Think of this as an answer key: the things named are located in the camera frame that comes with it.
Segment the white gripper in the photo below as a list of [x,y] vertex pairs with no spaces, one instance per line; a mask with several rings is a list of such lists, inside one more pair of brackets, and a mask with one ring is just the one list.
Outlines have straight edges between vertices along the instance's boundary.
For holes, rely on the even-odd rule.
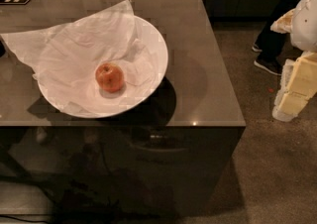
[[289,34],[292,45],[304,51],[296,60],[285,62],[274,100],[272,117],[289,122],[317,93],[317,0],[300,0],[294,9],[274,21],[270,29]]

